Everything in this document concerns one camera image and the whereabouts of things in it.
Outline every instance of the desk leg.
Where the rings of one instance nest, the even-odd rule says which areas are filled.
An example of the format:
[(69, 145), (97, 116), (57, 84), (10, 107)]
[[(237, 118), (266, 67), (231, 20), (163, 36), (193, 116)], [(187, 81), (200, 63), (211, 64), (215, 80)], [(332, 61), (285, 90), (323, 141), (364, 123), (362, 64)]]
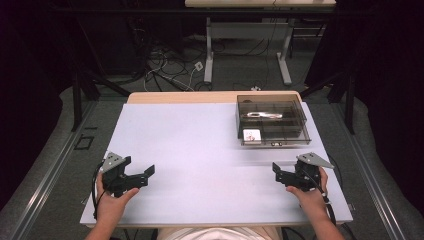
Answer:
[(205, 82), (212, 82), (212, 65), (213, 65), (213, 52), (212, 52), (212, 36), (211, 36), (211, 19), (206, 18), (206, 64), (205, 64)]
[(287, 68), (286, 57), (290, 45), (291, 35), (294, 28), (294, 19), (289, 19), (287, 31), (284, 36), (283, 51), (277, 53), (278, 64), (280, 65), (281, 76), (283, 77), (284, 85), (291, 85), (292, 81)]

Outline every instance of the person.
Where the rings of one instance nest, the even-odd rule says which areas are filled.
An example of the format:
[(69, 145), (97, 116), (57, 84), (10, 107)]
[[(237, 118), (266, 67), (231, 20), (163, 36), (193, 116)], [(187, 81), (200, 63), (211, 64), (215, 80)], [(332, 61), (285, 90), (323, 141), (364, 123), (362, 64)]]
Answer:
[[(322, 190), (327, 193), (328, 176), (324, 169), (319, 168), (321, 174)], [(305, 212), (317, 239), (339, 240), (344, 239), (337, 227), (331, 222), (327, 214), (325, 202), (318, 189), (308, 192), (288, 186), (286, 191), (296, 196), (302, 210)], [(102, 174), (97, 176), (97, 192), (105, 192), (102, 184)], [(126, 204), (139, 192), (134, 188), (119, 198), (112, 197), (109, 193), (100, 194), (98, 199), (97, 223), (87, 235), (86, 240), (109, 239), (113, 230), (121, 219)], [(159, 229), (158, 240), (185, 240), (185, 239), (281, 239), (275, 227), (233, 227), (233, 228), (163, 228)]]

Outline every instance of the human hand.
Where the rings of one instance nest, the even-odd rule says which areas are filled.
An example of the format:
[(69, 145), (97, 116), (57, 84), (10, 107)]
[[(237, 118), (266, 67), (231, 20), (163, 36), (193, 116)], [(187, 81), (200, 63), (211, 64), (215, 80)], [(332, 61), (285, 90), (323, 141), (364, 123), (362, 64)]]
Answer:
[(125, 206), (138, 192), (138, 188), (127, 191), (119, 198), (112, 197), (103, 188), (103, 173), (97, 175), (97, 223), (86, 239), (109, 239), (122, 215)]
[[(327, 193), (327, 173), (322, 167), (319, 167), (319, 172), (321, 175), (321, 188)], [(322, 218), (328, 218), (324, 199), (318, 189), (303, 192), (296, 187), (288, 186), (286, 187), (286, 191), (292, 193), (299, 199), (300, 206), (311, 222), (318, 221)]]

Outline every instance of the white table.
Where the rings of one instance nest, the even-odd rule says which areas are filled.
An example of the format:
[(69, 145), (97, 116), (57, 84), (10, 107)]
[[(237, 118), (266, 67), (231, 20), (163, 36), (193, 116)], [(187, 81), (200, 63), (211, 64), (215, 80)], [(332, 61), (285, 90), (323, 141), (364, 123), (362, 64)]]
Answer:
[[(308, 220), (297, 199), (275, 181), (271, 164), (294, 171), (296, 156), (328, 159), (306, 103), (309, 145), (248, 149), (237, 139), (237, 94), (287, 92), (138, 93), (123, 106), (108, 151), (131, 156), (126, 174), (155, 164), (149, 186), (127, 205), (118, 227), (299, 225)], [(333, 170), (329, 197), (339, 223), (352, 221)], [(87, 202), (81, 224), (93, 226)]]
[[(186, 7), (194, 8), (312, 8), (328, 9), (335, 6), (335, 0), (186, 0)], [(212, 38), (221, 39), (273, 39), (283, 40), (283, 48), (277, 53), (281, 75), (285, 85), (291, 85), (286, 56), (294, 28), (294, 19), (286, 23), (216, 23), (206, 19), (207, 56), (205, 82), (212, 82), (213, 52)]]

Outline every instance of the table surface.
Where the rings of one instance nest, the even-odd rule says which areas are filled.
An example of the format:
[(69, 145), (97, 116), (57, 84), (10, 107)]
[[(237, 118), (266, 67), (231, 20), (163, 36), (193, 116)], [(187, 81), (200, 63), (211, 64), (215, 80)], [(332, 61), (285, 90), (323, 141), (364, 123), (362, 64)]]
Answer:
[[(108, 152), (131, 156), (127, 175), (142, 173), (152, 164), (156, 173), (127, 205), (118, 227), (307, 224), (298, 200), (275, 181), (271, 167), (275, 162), (293, 172), (296, 156), (307, 152), (328, 159), (306, 103), (302, 107), (312, 139), (309, 145), (254, 149), (241, 146), (237, 139), (237, 95), (287, 93), (132, 94)], [(352, 221), (334, 171), (326, 172), (337, 221)], [(95, 224), (93, 210), (90, 199), (81, 224)]]
[(186, 7), (334, 7), (335, 0), (186, 0)]

